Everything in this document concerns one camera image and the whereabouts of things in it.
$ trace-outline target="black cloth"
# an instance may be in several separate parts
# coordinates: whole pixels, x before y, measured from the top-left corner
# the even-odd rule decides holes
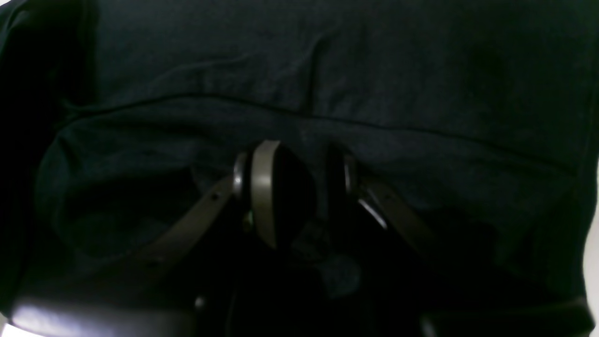
[[[47,273],[149,242],[240,149],[279,139],[322,218],[339,142],[448,239],[492,231],[497,266],[584,294],[597,1],[13,0],[0,24],[4,192],[36,173]]]

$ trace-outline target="white wall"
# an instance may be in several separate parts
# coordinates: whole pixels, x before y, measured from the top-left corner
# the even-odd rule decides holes
[[[599,203],[595,208],[595,218],[586,239],[584,268],[586,295],[595,318],[599,318]],[[599,337],[599,329],[591,336]]]

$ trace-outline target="dark fabric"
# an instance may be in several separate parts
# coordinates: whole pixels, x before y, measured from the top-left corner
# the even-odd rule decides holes
[[[492,230],[495,264],[584,293],[594,0],[13,0],[0,19],[0,82],[20,83],[0,94],[6,126],[60,122],[35,185],[58,276],[152,240],[240,149],[279,139],[309,164],[322,218],[335,141],[448,239]],[[56,114],[21,107],[43,98]]]

